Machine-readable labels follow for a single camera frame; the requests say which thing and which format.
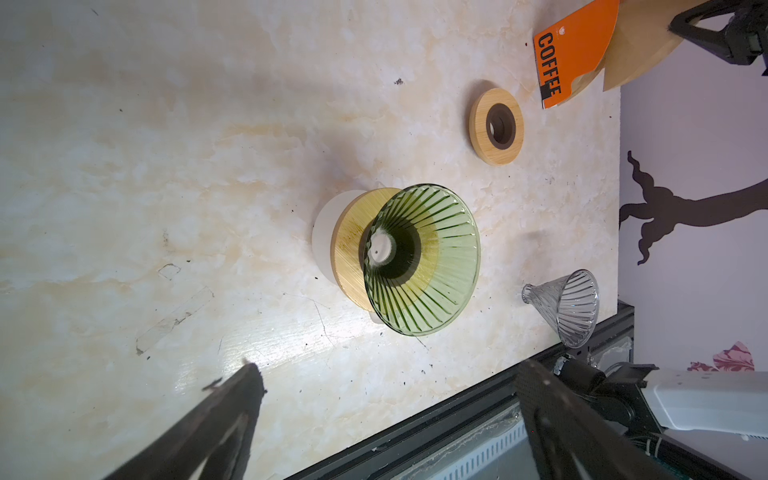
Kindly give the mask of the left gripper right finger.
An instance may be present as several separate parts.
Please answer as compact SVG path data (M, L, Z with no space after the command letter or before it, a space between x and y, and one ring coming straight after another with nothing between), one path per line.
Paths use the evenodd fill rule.
M619 436L540 363L518 369L515 388L542 479L658 479L660 466Z

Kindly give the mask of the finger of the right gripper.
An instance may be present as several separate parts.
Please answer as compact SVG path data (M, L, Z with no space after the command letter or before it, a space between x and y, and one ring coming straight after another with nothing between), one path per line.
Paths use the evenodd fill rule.
M705 1L677 14L669 25L669 31L727 63L740 63L742 58L739 51L739 40L737 40L738 31L733 31L730 23L717 31L698 27L694 24L695 20L735 14L740 4L740 1L733 0Z

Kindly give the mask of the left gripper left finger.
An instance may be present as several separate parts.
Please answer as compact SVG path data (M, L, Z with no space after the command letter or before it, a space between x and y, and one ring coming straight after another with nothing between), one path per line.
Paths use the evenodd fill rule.
M109 479L242 479L263 397L262 374L242 366Z

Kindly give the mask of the grey glass dripper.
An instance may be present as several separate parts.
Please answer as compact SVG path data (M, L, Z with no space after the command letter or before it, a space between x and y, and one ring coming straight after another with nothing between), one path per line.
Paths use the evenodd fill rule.
M599 287L586 269L540 285L526 284L521 298L538 311L569 349L583 347L598 322Z

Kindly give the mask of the orange coffee filter pack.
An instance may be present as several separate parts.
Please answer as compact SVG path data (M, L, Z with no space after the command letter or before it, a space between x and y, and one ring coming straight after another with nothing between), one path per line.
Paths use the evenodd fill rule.
M534 35L541 104L550 109L583 91L602 68L619 0L595 0Z

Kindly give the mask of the green glass dripper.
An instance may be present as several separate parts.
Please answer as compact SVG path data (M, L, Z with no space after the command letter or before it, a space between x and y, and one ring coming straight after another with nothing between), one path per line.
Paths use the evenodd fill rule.
M467 204L422 183L387 200L362 234L360 263L375 316L409 337L453 322L474 294L481 241Z

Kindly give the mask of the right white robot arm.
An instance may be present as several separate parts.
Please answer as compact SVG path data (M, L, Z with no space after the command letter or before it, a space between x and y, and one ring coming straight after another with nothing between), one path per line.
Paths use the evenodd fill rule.
M618 296L671 430L767 433L767 80L688 41L613 90Z

